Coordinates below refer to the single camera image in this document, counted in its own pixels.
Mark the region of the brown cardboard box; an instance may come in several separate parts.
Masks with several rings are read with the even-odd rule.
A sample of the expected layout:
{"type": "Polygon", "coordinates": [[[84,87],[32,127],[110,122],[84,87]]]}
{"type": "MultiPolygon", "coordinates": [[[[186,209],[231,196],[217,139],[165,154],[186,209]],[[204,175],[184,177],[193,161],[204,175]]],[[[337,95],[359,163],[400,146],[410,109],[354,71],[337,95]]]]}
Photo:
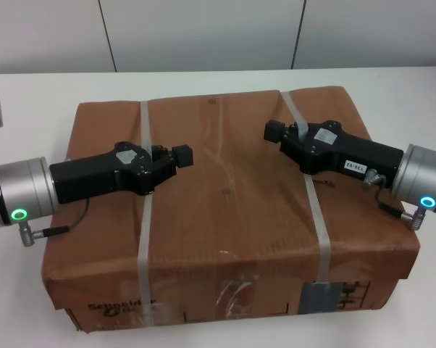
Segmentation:
{"type": "Polygon", "coordinates": [[[149,196],[61,207],[53,226],[75,228],[47,241],[41,268],[54,307],[85,332],[383,307],[418,238],[359,181],[307,178],[264,140],[269,120],[294,121],[288,102],[368,135],[339,86],[80,104],[68,159],[132,141],[187,144],[193,165],[149,196]]]}

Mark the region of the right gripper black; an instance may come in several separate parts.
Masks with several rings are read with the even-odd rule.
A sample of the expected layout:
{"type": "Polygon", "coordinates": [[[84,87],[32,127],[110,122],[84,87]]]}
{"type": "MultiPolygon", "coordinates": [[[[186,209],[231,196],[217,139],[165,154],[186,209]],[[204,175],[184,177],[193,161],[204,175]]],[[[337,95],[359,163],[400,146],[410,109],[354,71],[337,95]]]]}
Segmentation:
{"type": "Polygon", "coordinates": [[[363,180],[366,172],[374,169],[391,182],[403,158],[403,150],[353,136],[333,120],[310,123],[309,131],[302,123],[286,125],[270,120],[263,138],[280,143],[280,151],[310,175],[332,171],[363,180]]]}

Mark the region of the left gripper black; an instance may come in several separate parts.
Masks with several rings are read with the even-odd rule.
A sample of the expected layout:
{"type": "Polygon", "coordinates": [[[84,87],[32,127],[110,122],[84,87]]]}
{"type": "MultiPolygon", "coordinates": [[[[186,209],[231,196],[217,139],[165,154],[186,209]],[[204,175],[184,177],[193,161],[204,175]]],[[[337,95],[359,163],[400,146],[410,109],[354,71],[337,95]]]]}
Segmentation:
{"type": "Polygon", "coordinates": [[[178,168],[192,165],[193,150],[186,144],[171,149],[153,145],[149,155],[141,146],[122,141],[107,153],[55,163],[49,169],[58,202],[67,204],[117,191],[145,196],[178,168]]]}

